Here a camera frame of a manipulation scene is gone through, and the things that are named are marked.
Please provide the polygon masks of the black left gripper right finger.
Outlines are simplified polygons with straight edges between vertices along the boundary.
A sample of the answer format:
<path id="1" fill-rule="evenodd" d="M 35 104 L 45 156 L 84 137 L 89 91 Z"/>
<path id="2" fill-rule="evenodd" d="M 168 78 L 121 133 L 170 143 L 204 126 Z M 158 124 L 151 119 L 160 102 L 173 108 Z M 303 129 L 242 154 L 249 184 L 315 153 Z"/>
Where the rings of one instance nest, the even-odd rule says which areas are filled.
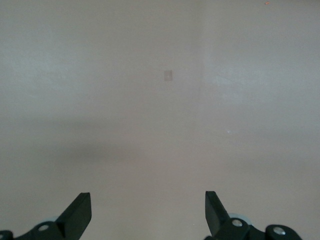
<path id="1" fill-rule="evenodd" d="M 240 217 L 230 217 L 215 191 L 205 192 L 205 219 L 211 235 L 207 240 L 300 240 L 292 228 L 271 224 L 258 230 Z"/>

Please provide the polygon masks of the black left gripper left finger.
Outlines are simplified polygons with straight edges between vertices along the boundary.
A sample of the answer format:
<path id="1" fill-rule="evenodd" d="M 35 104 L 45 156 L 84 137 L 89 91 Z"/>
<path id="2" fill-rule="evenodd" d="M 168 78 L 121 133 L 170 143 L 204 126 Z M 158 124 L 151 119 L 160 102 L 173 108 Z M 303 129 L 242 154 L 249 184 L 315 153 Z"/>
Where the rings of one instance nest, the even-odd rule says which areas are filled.
<path id="1" fill-rule="evenodd" d="M 79 240 L 92 219 L 91 195 L 80 193 L 54 221 L 44 221 L 23 235 L 15 237 L 2 230 L 2 240 Z"/>

